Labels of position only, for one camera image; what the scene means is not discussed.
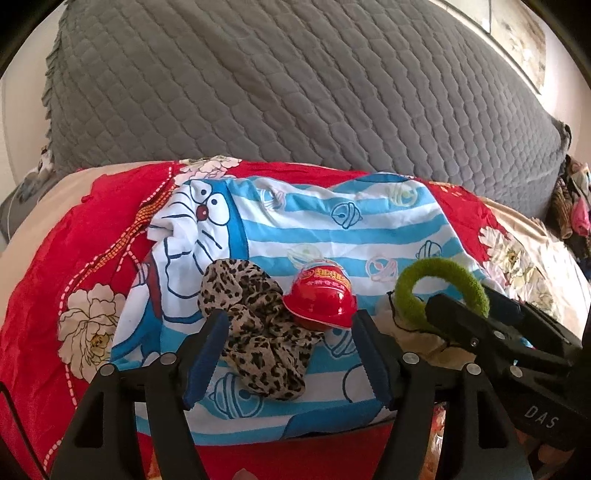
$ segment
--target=clothing pile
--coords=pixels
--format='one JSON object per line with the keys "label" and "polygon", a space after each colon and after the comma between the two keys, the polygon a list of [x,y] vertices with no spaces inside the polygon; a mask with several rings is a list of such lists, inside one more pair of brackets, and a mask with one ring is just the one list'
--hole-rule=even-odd
{"label": "clothing pile", "polygon": [[324,335],[295,324],[282,295],[254,263],[220,259],[206,268],[197,304],[205,318],[227,311],[232,326],[222,358],[250,392],[294,400],[304,393],[312,350]]}
{"label": "clothing pile", "polygon": [[557,226],[585,277],[591,280],[591,172],[589,166],[566,155],[556,180],[548,221]]}

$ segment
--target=leopard print scrunchie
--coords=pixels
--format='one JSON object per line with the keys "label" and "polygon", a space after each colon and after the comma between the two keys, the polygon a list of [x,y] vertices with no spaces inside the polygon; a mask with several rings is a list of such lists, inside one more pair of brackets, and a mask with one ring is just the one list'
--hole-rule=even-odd
{"label": "leopard print scrunchie", "polygon": [[281,287],[248,260],[216,260],[203,276],[197,302],[204,316],[224,309],[230,333],[222,358],[253,393],[293,400],[306,388],[304,374],[322,333],[294,323]]}

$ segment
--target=red plastic container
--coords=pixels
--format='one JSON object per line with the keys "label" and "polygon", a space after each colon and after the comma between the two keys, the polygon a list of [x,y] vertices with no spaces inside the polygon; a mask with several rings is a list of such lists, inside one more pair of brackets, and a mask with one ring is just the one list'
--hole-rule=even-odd
{"label": "red plastic container", "polygon": [[357,311],[357,298],[347,273],[327,259],[304,265],[290,292],[283,296],[283,303],[296,322],[308,330],[348,330]]}

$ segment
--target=green fuzzy ring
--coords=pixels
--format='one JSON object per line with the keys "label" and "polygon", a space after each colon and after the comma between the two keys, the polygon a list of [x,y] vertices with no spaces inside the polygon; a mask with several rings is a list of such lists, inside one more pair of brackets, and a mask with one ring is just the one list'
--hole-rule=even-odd
{"label": "green fuzzy ring", "polygon": [[417,260],[405,268],[396,282],[394,305],[402,318],[426,332],[441,333],[427,321],[425,304],[413,295],[413,288],[424,277],[438,277],[456,287],[466,305],[484,318],[490,304],[484,288],[476,277],[461,265],[447,258],[431,257]]}

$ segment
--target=blue striped cloth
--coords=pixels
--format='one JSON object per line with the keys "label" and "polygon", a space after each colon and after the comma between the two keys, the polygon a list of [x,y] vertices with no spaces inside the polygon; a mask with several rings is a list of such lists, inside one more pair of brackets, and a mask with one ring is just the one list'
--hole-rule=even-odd
{"label": "blue striped cloth", "polygon": [[[417,258],[452,258],[482,276],[429,190],[396,174],[371,174],[331,189],[265,177],[189,180],[154,216],[148,236],[156,244],[115,333],[111,355],[120,368],[150,363],[199,331],[197,295],[205,268],[218,258],[250,259],[284,291],[306,262],[330,258],[345,268],[359,307],[370,314]],[[423,299],[439,292],[459,298],[435,278],[415,288]],[[350,332],[335,329],[316,346],[300,398],[251,394],[220,361],[187,421],[196,444],[228,445],[340,432],[389,415],[372,393]],[[149,433],[141,404],[137,425]]]}

